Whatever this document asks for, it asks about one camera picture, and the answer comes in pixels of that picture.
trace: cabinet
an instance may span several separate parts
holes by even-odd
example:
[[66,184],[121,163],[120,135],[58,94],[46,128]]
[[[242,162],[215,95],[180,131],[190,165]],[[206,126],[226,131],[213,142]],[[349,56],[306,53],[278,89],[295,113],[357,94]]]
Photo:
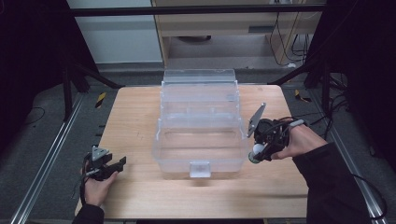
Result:
[[[324,2],[325,0],[294,0],[293,4]],[[270,0],[201,0],[199,2],[192,0],[151,0],[151,3],[154,7],[229,6],[265,5],[270,4]],[[269,38],[276,21],[277,27],[272,34],[271,44],[276,60],[284,63],[287,61],[285,51],[290,48],[294,36],[313,34],[320,15],[321,12],[177,14],[156,15],[155,21],[165,66],[167,65],[170,41],[173,36],[266,35]]]

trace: wooden table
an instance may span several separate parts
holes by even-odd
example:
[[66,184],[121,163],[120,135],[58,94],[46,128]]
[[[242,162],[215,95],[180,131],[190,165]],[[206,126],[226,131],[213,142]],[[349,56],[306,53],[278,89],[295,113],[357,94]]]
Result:
[[[100,147],[113,153],[110,163],[123,156],[127,163],[103,205],[106,218],[305,217],[307,186],[291,159],[260,164],[247,159],[229,178],[164,179],[151,156],[160,90],[127,87],[118,92]],[[239,85],[239,90],[246,123],[262,102],[267,103],[263,118],[290,115],[278,86]],[[254,139],[249,140],[252,147]]]

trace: black sleeve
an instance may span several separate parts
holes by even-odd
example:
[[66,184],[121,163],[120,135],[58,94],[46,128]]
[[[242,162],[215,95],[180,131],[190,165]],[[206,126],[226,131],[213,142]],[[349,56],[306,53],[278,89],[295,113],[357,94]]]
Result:
[[105,212],[102,208],[84,204],[78,211],[78,214],[73,220],[73,224],[103,224],[105,221]]
[[361,189],[334,143],[293,161],[309,187],[308,224],[372,223]]

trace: white wall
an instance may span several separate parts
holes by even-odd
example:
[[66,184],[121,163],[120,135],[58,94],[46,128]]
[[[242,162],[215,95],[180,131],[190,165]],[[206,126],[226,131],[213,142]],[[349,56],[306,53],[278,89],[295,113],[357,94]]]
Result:
[[[67,0],[71,8],[151,7],[150,0]],[[76,17],[96,63],[161,63],[153,16]]]

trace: human hand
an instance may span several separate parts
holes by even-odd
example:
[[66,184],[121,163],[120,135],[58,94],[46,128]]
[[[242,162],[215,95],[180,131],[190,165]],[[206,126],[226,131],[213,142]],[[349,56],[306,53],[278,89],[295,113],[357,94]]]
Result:
[[118,172],[114,172],[108,179],[97,181],[88,178],[85,183],[85,202],[87,204],[100,206],[105,201],[111,184],[116,180]]
[[271,159],[282,160],[287,157],[296,157],[327,144],[323,138],[305,125],[290,127],[289,132],[289,145],[282,151],[274,153]]

